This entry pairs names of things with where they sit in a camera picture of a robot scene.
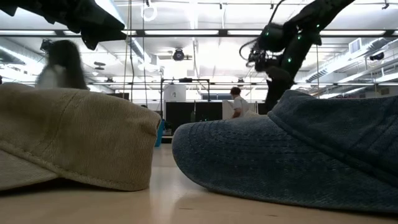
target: floor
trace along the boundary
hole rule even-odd
[[[377,217],[255,202],[213,194],[188,180],[171,147],[155,149],[150,188],[113,192],[82,185],[0,195],[2,224],[47,223],[398,223]]]

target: cable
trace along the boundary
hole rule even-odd
[[[142,0],[142,6],[145,7],[146,0]],[[142,29],[145,30],[145,19],[142,17]],[[145,37],[142,38],[142,51],[145,52]],[[146,75],[146,63],[145,63],[145,54],[144,57],[144,86],[145,86],[145,105],[148,108],[148,96],[147,96],[147,75]]]
[[[132,6],[129,8],[129,16],[130,16],[130,24],[132,24]],[[129,31],[130,31],[130,43],[131,43],[131,41],[132,41],[131,40],[132,30],[130,29]],[[132,71],[132,80],[131,80],[131,88],[130,88],[131,97],[130,97],[130,99],[131,99],[131,103],[132,103],[132,89],[134,88],[134,78],[135,78],[136,74],[134,72],[134,64],[132,62],[132,48],[131,48],[131,45],[130,45],[130,64],[131,64],[131,71]]]
[[[131,24],[130,24],[130,15],[131,15],[131,8],[132,8],[132,2],[131,0],[129,0],[129,13],[127,14],[127,28],[129,30],[131,30]],[[127,74],[127,41],[126,41],[126,49],[125,49],[125,53],[126,56],[124,57],[124,78],[123,78],[123,94],[122,94],[122,98],[124,99],[124,94],[125,94],[125,90],[126,90],[126,74]]]
[[[272,15],[271,15],[271,18],[269,19],[268,24],[270,24],[270,23],[272,22],[272,20],[274,19],[274,16],[275,16],[276,11],[278,10],[279,6],[280,6],[284,1],[286,1],[286,0],[280,0],[280,1],[278,2],[278,4],[276,5],[276,7],[275,7],[275,9],[274,9],[274,12],[273,12]],[[241,46],[241,48],[239,49],[239,55],[241,56],[241,58],[243,58],[243,60],[249,60],[249,59],[242,56],[242,49],[243,49],[245,46],[247,46],[247,45],[249,45],[249,44],[252,44],[252,43],[256,42],[257,40],[258,40],[258,38],[254,39],[254,40],[250,40],[249,42],[246,42],[245,44],[243,44],[243,45]]]

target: blue denim cap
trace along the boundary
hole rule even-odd
[[[319,100],[286,91],[269,116],[185,124],[173,154],[221,194],[398,213],[398,96]]]

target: cap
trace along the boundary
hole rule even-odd
[[[148,187],[160,116],[127,100],[66,88],[0,86],[0,190],[56,178]]]
[[[398,96],[319,100],[289,90],[268,116],[179,127],[173,155],[189,179],[222,194],[398,213],[397,118]]]

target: pipe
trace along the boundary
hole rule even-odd
[[[346,67],[353,62],[358,61],[360,58],[370,56],[380,50],[383,47],[388,46],[389,44],[395,42],[397,39],[395,38],[378,38],[370,41],[370,43],[366,44],[365,46],[362,46],[362,50],[359,50],[353,54],[349,52],[349,50],[344,51],[343,53],[340,53],[336,57],[333,57],[332,59],[329,59],[326,61],[323,66],[317,70],[317,68],[314,68],[309,72],[309,74],[301,79],[298,82],[312,82],[316,80],[317,78],[323,77],[325,75],[331,74],[343,67]]]

